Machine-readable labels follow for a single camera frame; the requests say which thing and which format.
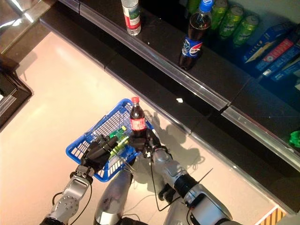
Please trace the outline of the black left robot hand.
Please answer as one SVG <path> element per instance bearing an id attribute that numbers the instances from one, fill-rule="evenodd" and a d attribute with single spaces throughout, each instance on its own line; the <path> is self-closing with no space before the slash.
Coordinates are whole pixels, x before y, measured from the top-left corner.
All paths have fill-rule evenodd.
<path id="1" fill-rule="evenodd" d="M 111 151 L 118 145 L 118 138 L 100 135 L 91 142 L 81 158 L 80 165 L 90 167 L 95 173 L 103 169 L 108 161 Z"/>

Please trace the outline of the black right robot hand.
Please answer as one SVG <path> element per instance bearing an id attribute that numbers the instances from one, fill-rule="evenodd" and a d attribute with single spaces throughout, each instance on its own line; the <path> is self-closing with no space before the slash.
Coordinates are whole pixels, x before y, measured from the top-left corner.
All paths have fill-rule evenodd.
<path id="1" fill-rule="evenodd" d="M 133 134 L 129 137 L 129 145 L 136 152 L 140 152 L 144 158 L 149 158 L 156 149 L 161 149 L 163 145 L 152 129 L 146 128 L 146 133 L 142 137 L 135 137 Z"/>

